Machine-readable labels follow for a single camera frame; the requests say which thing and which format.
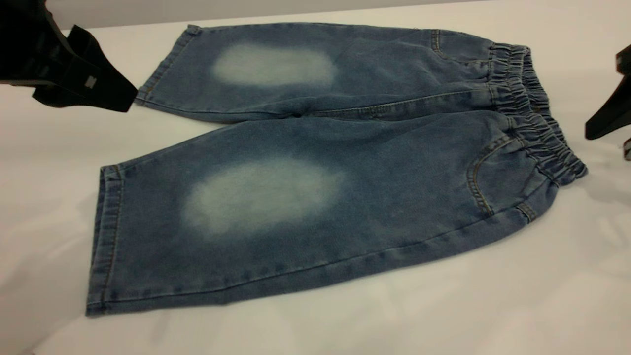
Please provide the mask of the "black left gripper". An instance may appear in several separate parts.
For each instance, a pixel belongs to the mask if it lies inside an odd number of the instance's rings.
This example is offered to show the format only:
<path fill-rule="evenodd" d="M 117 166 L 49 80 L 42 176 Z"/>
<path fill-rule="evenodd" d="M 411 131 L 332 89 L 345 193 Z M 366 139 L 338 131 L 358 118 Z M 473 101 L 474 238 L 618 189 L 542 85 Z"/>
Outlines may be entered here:
<path fill-rule="evenodd" d="M 54 108 L 128 112 L 138 92 L 88 30 L 74 25 L 66 40 L 44 0 L 0 2 L 0 82 L 38 87 L 32 98 Z"/>

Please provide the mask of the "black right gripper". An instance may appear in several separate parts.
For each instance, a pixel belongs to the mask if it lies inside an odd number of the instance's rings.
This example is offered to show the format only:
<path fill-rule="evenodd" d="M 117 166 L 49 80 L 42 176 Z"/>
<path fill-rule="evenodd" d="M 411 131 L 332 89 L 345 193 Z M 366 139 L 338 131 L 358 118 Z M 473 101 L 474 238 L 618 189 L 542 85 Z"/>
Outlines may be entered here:
<path fill-rule="evenodd" d="M 631 45 L 617 53 L 617 72 L 624 75 L 606 103 L 585 123 L 585 138 L 596 140 L 631 123 Z M 624 159 L 631 161 L 631 139 L 623 145 Z"/>

